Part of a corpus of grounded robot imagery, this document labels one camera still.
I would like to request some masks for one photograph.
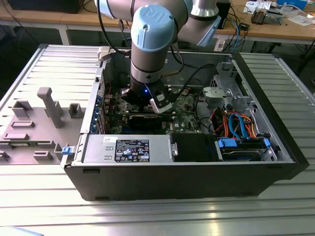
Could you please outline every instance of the black cable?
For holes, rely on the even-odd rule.
[[[245,31],[245,30],[244,30],[244,41],[243,41],[243,43],[242,43],[240,52],[242,51],[243,46],[244,46],[244,44],[245,44],[247,34],[248,34],[248,31]]]
[[[176,51],[176,53],[179,55],[181,61],[180,61],[180,64],[182,65],[181,68],[179,69],[179,73],[183,71],[184,69],[184,66],[185,66],[185,62],[184,62],[184,58],[182,56],[182,54],[178,51],[178,49],[174,46],[174,45],[171,45],[171,51]]]
[[[241,39],[238,41],[238,45],[237,45],[235,48],[238,48],[238,47],[244,45],[245,40],[246,40],[246,36],[247,36],[247,31],[244,31],[244,37],[241,38]],[[227,47],[230,48],[230,47],[233,47],[233,46],[236,44],[236,41],[235,41],[233,44],[231,44],[231,41],[232,41],[232,40],[233,40],[233,38],[232,38],[232,39],[230,40],[230,42],[226,45],[226,47],[223,49],[223,51],[225,51]]]
[[[299,66],[298,66],[298,69],[296,70],[298,75],[304,70],[304,68],[307,66],[307,64],[312,60],[313,56],[315,56],[315,50],[314,50],[311,53],[311,55],[309,57],[307,57],[307,55],[310,52],[310,50],[311,50],[312,46],[314,45],[314,43],[315,43],[315,39],[313,40],[311,46],[306,51],[304,59],[301,60]]]
[[[100,24],[100,27],[101,27],[101,29],[102,29],[102,32],[103,32],[103,35],[104,35],[104,37],[105,37],[105,40],[106,40],[107,44],[108,44],[111,48],[113,48],[117,53],[122,54],[122,55],[125,55],[124,52],[118,50],[118,49],[117,49],[114,45],[112,45],[111,42],[109,41],[108,35],[107,35],[106,30],[105,30],[105,28],[104,28],[102,16],[101,16],[101,14],[100,14],[99,0],[97,0],[97,14],[98,14],[99,24]]]
[[[97,13],[97,11],[91,11],[91,10],[88,10],[87,8],[86,8],[86,5],[89,3],[89,2],[92,2],[93,0],[88,0],[85,4],[83,4],[83,9],[84,10],[86,10],[86,11],[88,11],[88,12],[91,12],[91,13]]]
[[[198,117],[197,106],[198,106],[199,98],[201,97],[201,95],[202,95],[202,91],[199,93],[199,95],[197,97],[196,108],[195,108],[196,119],[197,119],[197,122],[200,123],[203,127],[205,127],[209,133],[213,133],[213,131],[208,126],[206,126],[203,122],[201,122],[201,120],[205,119],[206,117],[204,117],[202,119],[199,119],[199,117]]]
[[[204,69],[204,68],[206,68],[206,67],[209,67],[209,68],[210,68],[210,67],[212,67],[212,66],[213,66],[213,64],[205,64],[205,65],[199,67],[198,69],[196,69],[195,72],[193,72],[193,74],[186,80],[184,86],[182,87],[182,89],[181,89],[181,90],[179,91],[179,93],[177,94],[177,97],[179,97],[179,96],[182,94],[182,92],[185,90],[185,88],[187,87],[187,85],[189,84],[189,82],[194,78],[194,76],[195,76],[201,69]]]
[[[294,46],[301,52],[301,53],[305,53],[300,47],[299,47],[299,45],[298,44],[294,44]]]
[[[302,60],[302,63],[300,64],[299,68],[297,69],[298,75],[304,70],[304,68],[307,66],[307,64],[315,57],[315,50],[312,52],[310,56]]]
[[[315,43],[315,39],[313,40],[312,44],[310,45],[309,49],[306,51],[305,56],[309,53],[309,51],[311,50],[312,46]]]
[[[129,25],[129,22],[128,21],[125,21],[126,22],[126,25],[127,25],[127,27],[128,27],[128,30],[130,31],[130,33],[131,33],[131,29],[130,29],[130,25]]]
[[[197,80],[203,87],[207,87],[208,85],[205,85],[200,79],[193,78],[192,80]]]
[[[233,9],[233,7],[231,7],[230,9],[232,9],[233,14],[232,14],[232,13],[228,13],[228,15],[234,16],[234,17],[235,17],[236,25],[239,26],[240,23],[241,23],[240,18],[238,18],[238,17],[236,16],[236,13],[235,13],[235,10]],[[234,25],[233,25],[233,24],[232,24],[232,27],[233,27],[233,29],[235,29],[235,33],[234,33],[234,35],[232,36],[232,38],[230,39],[229,43],[226,45],[226,47],[225,47],[222,51],[225,51],[225,50],[227,49],[227,47],[229,47],[229,50],[230,50],[231,47],[234,46],[235,43],[236,43],[236,42],[235,42],[233,45],[231,45],[231,42],[233,41],[233,39],[234,39],[234,37],[235,37],[235,35],[236,35],[236,33],[237,33],[237,29],[234,28]]]
[[[21,23],[11,14],[11,12],[9,12],[8,8],[6,8],[6,5],[4,4],[4,1],[3,0],[1,1],[6,11],[11,15],[11,17],[16,21],[16,23],[18,23],[25,30],[25,32],[28,33],[28,35],[39,45],[40,43],[30,34],[30,32],[26,30],[26,28],[23,25],[21,25]]]
[[[173,58],[175,59],[175,61],[177,61],[178,63],[182,64],[182,62],[180,60],[178,60],[178,58],[176,57],[172,47],[171,47],[171,52],[172,52],[172,55],[173,55]],[[186,64],[186,63],[184,63],[184,66],[187,66],[189,68],[194,68],[194,69],[198,69],[199,68],[198,66],[194,66],[194,65],[190,65],[190,64]]]
[[[124,31],[125,31],[125,26],[124,26],[124,23],[123,23],[122,20],[119,20],[119,28],[120,28],[120,31],[122,32],[122,35],[123,35],[124,41],[126,42],[127,47],[130,47],[129,44],[128,44],[128,42],[127,42],[125,33],[124,33]]]

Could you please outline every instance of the blue cable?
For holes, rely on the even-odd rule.
[[[233,116],[237,116],[238,119],[240,120],[240,126],[241,126],[241,131],[242,131],[242,135],[244,138],[248,138],[248,134],[245,130],[245,124],[244,124],[244,121],[242,119],[242,117],[239,115],[239,114],[236,114],[236,113],[233,113],[232,115],[230,115],[229,119],[228,119],[228,127],[231,131],[231,133],[237,138],[237,139],[241,139],[240,136],[238,136],[237,133],[234,132],[233,130],[233,126],[232,126],[232,119],[233,119]]]
[[[240,37],[240,30],[238,29],[237,23],[236,23],[235,21],[233,21],[233,20],[231,20],[231,19],[228,19],[228,20],[230,20],[231,22],[233,22],[233,23],[235,24],[236,31],[237,31],[236,43],[234,44],[234,47],[233,47],[233,49],[231,50],[231,52],[233,52],[233,51],[235,50],[237,44],[238,44],[238,39],[239,39],[239,37]]]

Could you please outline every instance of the gray 3d printed part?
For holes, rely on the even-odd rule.
[[[50,118],[53,121],[55,127],[61,128],[63,126],[63,121],[61,120],[56,105],[51,97],[52,92],[53,91],[49,87],[40,87],[37,92],[37,96],[43,100],[47,112],[50,115]]]
[[[61,108],[61,106],[59,104],[59,101],[54,101],[54,103],[55,103],[55,107],[56,107],[56,109],[58,111],[58,114],[60,116],[62,116],[63,115],[63,109]],[[44,109],[44,110],[45,110],[45,113],[46,113],[47,117],[50,117],[50,114],[48,113],[47,109]]]
[[[69,114],[70,114],[71,119],[83,118],[83,116],[84,116],[79,103],[71,103],[68,110],[69,110]]]
[[[13,147],[9,143],[1,143],[0,148],[1,149],[13,149]]]
[[[54,140],[38,143],[40,148],[55,148],[55,145]]]
[[[62,150],[63,149],[61,148],[61,146],[59,144],[56,144],[54,153],[59,160],[61,160],[63,157]]]
[[[33,121],[14,121],[11,123],[12,128],[33,128],[35,123]]]
[[[35,151],[33,157],[36,161],[53,160],[49,151]]]
[[[18,119],[28,118],[27,110],[32,110],[28,101],[17,101],[12,108],[12,111]]]
[[[28,140],[28,134],[6,134],[4,140]]]
[[[7,161],[10,156],[5,151],[0,151],[0,161]]]

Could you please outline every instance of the motherboard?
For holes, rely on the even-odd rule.
[[[149,105],[139,109],[121,98],[119,92],[106,95],[105,113],[108,134],[201,133],[195,116],[195,94],[188,90],[163,114]]]

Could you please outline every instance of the electrical wire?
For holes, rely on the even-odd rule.
[[[183,85],[183,87],[181,88],[181,90],[177,93],[177,97],[179,97],[182,92],[185,90],[185,88],[187,87],[187,85],[189,84],[189,82],[194,78],[194,76],[202,69],[206,68],[206,67],[210,67],[213,64],[205,64],[203,66],[200,66],[199,68],[197,68],[192,75],[186,80],[185,84]]]
[[[233,14],[232,14],[232,13],[228,13],[228,15],[233,16],[233,17],[235,18],[236,24],[237,24],[237,25],[240,25],[241,20],[240,20],[240,18],[238,18],[238,17],[236,16],[236,13],[235,13],[235,10],[234,10],[233,7],[232,7],[232,4],[231,4],[230,9],[233,11]],[[237,29],[236,29],[236,28],[234,28],[234,29],[235,29],[234,35],[233,35],[232,38],[230,39],[229,43],[227,43],[227,45],[226,45],[226,47],[223,49],[223,51],[225,51],[225,50],[227,49],[227,47],[229,47],[229,50],[230,50],[230,47],[233,46],[233,45],[235,45],[235,43],[231,45],[231,42],[233,41],[235,35],[237,34]]]
[[[197,105],[198,105],[199,98],[201,97],[201,95],[202,95],[202,91],[199,93],[199,95],[197,97],[196,108],[195,108],[196,119],[197,119],[198,123],[200,123],[203,127],[205,127],[209,131],[209,133],[213,133],[213,131],[208,126],[206,126],[203,122],[201,122],[201,119],[199,119],[199,117],[198,117]]]
[[[167,73],[167,74],[162,75],[162,78],[164,78],[164,77],[169,77],[169,76],[173,76],[173,75],[177,75],[177,74],[181,73],[181,72],[183,71],[183,69],[184,69],[184,66],[185,66],[185,62],[184,62],[183,56],[182,56],[182,54],[178,51],[178,49],[177,49],[174,45],[171,45],[171,49],[175,50],[175,51],[177,52],[177,54],[179,55],[179,57],[181,58],[181,61],[182,61],[181,64],[182,64],[182,66],[181,66],[181,68],[180,68],[179,70],[176,70],[176,71],[173,71],[173,72],[169,72],[169,73]]]
[[[110,86],[110,89],[109,89],[109,92],[108,92],[107,96],[110,95],[110,93],[112,91],[112,82],[109,82],[109,86]]]
[[[122,20],[119,20],[119,26],[120,26],[120,31],[122,32],[124,41],[125,41],[127,47],[129,47],[129,44],[128,44],[128,41],[126,39],[125,32],[124,32],[125,31],[124,22]]]
[[[300,48],[300,47],[301,47],[300,45],[294,44],[294,46],[295,46],[301,53],[303,53],[303,54],[305,53],[305,52],[304,52],[304,49],[302,50],[302,49]]]
[[[251,130],[249,129],[248,125],[245,125],[245,128],[247,129],[248,133],[250,134],[250,138],[252,138],[252,133],[251,133]]]
[[[20,52],[20,43],[21,43],[22,35],[23,35],[24,32],[25,32],[25,30],[23,30],[23,32],[21,33],[20,39],[19,39],[19,42],[18,42],[18,51],[19,51],[19,54],[21,54],[21,52]]]
[[[16,21],[16,23],[18,23],[26,31],[26,33],[28,33],[28,35],[34,40],[34,42],[36,42],[39,45],[40,43],[30,34],[30,32],[27,31],[27,29],[23,25],[21,25],[21,23],[11,14],[11,12],[9,12],[8,8],[4,4],[4,1],[3,0],[1,1],[5,10],[11,15],[11,17]]]
[[[232,114],[230,115],[229,119],[228,119],[228,127],[229,127],[231,133],[232,133],[236,138],[240,139],[240,136],[238,136],[238,134],[234,132],[233,127],[232,127],[232,119],[233,119],[234,116],[237,116],[238,119],[240,120],[240,126],[241,126],[242,135],[243,135],[244,138],[247,138],[247,137],[248,137],[248,134],[247,134],[247,132],[246,132],[246,130],[245,130],[244,121],[243,121],[241,115],[236,114],[236,113],[232,113]]]
[[[228,127],[227,127],[227,123],[226,123],[226,116],[225,113],[223,112],[223,126],[224,126],[224,136],[228,137]]]
[[[244,41],[243,41],[243,43],[242,43],[240,52],[243,50],[243,46],[245,45],[245,41],[246,41],[246,36],[247,36],[247,34],[248,34],[248,31],[245,31],[245,30],[244,30]]]
[[[178,58],[176,57],[175,53],[174,53],[174,49],[171,47],[171,53],[173,55],[173,58],[175,59],[175,61],[177,61],[178,63],[182,64],[182,62],[180,60],[178,60]],[[198,66],[194,66],[194,65],[190,65],[190,64],[187,64],[187,63],[184,63],[184,66],[186,67],[189,67],[189,68],[195,68],[195,69],[198,69],[199,67]]]
[[[128,22],[128,21],[125,21],[125,22],[126,22],[126,25],[127,25],[127,27],[128,27],[129,33],[131,33],[131,29],[130,29],[129,22]]]
[[[307,64],[311,61],[311,59],[313,58],[313,56],[315,55],[315,50],[310,54],[310,56],[307,56],[311,50],[311,48],[313,47],[315,43],[315,39],[312,41],[311,46],[308,48],[308,50],[305,53],[304,58],[301,60],[298,69],[297,69],[297,74],[300,74],[303,69],[307,66]]]
[[[193,78],[193,80],[198,81],[203,87],[207,87],[208,85],[205,85],[200,79],[198,78]]]
[[[101,16],[101,12],[100,12],[100,7],[99,7],[99,1],[100,0],[97,0],[97,14],[98,14],[98,20],[99,20],[99,24],[100,24],[100,27],[102,29],[102,32],[103,32],[103,35],[105,37],[105,40],[107,42],[107,44],[112,48],[114,49],[117,53],[119,54],[122,54],[122,55],[125,55],[125,53],[123,51],[120,51],[118,50],[114,45],[111,44],[110,40],[109,40],[109,37],[106,33],[106,30],[105,30],[105,27],[104,27],[104,24],[103,24],[103,20],[102,20],[102,16]]]
[[[254,124],[252,123],[252,135],[254,136],[254,138],[257,138],[255,131],[254,131]]]
[[[91,13],[97,13],[97,11],[91,11],[91,10],[88,10],[87,8],[86,8],[86,5],[89,3],[89,2],[92,2],[93,0],[88,0],[86,3],[84,3],[83,4],[83,9],[84,10],[86,10],[86,11],[88,11],[88,12],[91,12]]]
[[[229,19],[229,18],[227,18],[227,20],[230,20],[231,22],[233,22],[233,23],[235,24],[236,31],[237,31],[236,43],[235,43],[233,49],[231,50],[231,52],[233,52],[233,51],[235,50],[236,46],[237,46],[237,43],[238,43],[238,40],[239,40],[239,37],[240,37],[240,30],[239,30],[239,28],[238,28],[238,25],[237,25],[237,22],[236,22],[236,21],[231,20],[231,19]]]

